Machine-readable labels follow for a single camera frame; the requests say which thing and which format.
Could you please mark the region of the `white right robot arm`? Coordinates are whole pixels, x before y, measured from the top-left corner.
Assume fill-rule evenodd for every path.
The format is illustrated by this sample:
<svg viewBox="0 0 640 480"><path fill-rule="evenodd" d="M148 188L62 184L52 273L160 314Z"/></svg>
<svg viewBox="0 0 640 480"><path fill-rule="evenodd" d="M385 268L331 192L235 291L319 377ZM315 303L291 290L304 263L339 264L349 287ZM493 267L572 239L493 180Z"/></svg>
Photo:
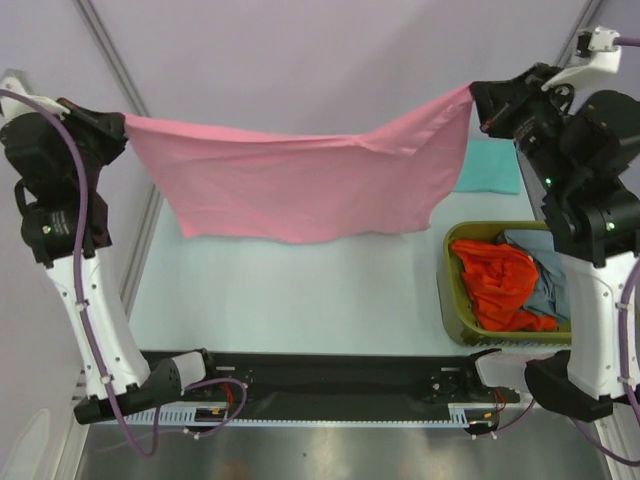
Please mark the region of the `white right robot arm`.
<svg viewBox="0 0 640 480"><path fill-rule="evenodd" d="M513 141L540 180L567 280L571 346L527 361L525 388L541 407L584 422L609 416L617 402L635 404L639 392L639 200L621 181L639 154L639 103L599 90L572 107L578 90L617 73L627 45L615 30L585 29L576 64L538 63L470 87L481 131Z"/></svg>

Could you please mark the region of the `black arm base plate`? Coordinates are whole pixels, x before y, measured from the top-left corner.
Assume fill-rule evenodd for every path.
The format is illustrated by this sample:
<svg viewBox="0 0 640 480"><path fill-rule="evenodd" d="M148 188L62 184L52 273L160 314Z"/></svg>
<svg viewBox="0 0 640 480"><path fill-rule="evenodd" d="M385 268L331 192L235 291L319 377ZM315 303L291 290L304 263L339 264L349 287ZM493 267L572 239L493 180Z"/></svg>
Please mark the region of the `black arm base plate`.
<svg viewBox="0 0 640 480"><path fill-rule="evenodd" d="M207 370L235 378L234 404L317 412L424 411L429 405L462 403L502 407L519 402L517 393L481 384L467 356L359 356L279 353L213 353Z"/></svg>

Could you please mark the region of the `pink t shirt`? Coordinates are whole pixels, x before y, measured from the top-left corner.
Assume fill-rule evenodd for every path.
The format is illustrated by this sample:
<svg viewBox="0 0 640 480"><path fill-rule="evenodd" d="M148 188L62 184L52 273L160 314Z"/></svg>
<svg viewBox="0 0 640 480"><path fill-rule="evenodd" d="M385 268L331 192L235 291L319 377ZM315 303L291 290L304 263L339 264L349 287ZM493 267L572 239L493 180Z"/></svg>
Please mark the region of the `pink t shirt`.
<svg viewBox="0 0 640 480"><path fill-rule="evenodd" d="M284 135L127 115L182 234L311 244L426 230L464 164L460 87L362 134Z"/></svg>

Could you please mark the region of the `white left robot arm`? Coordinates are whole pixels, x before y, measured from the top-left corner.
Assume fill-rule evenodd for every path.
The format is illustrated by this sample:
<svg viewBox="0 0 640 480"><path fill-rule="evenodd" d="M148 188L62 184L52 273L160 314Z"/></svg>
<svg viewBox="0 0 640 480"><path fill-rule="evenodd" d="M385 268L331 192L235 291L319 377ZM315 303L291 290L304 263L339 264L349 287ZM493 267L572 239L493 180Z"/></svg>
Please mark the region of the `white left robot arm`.
<svg viewBox="0 0 640 480"><path fill-rule="evenodd" d="M149 366L109 278L108 206L97 185L101 170L126 149L124 116L33 95L12 71L1 79L1 115L1 145L19 175L21 237L59 293L83 361L86 394L74 408L77 422L161 407L186 389L202 400L214 397L221 376L205 365L205 351Z"/></svg>

